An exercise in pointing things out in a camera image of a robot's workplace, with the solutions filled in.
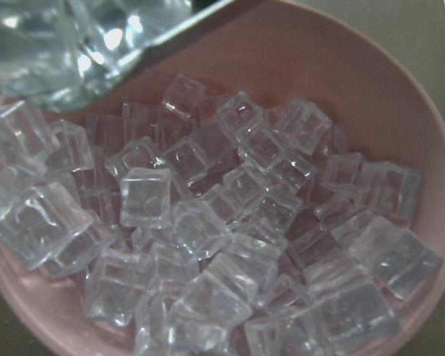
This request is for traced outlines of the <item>pink bowl of ice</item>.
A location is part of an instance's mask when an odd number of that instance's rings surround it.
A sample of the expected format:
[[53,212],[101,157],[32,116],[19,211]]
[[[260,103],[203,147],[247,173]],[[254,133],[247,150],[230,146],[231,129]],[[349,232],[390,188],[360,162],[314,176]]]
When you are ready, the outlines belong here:
[[0,104],[0,290],[58,355],[392,355],[445,288],[445,124],[356,30],[216,4],[88,108]]

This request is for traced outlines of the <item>steel ice scoop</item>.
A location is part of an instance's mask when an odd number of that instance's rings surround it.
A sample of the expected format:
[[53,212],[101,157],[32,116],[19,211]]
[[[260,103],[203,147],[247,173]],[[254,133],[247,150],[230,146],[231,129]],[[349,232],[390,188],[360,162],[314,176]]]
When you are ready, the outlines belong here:
[[221,17],[229,1],[0,1],[0,94],[68,112]]

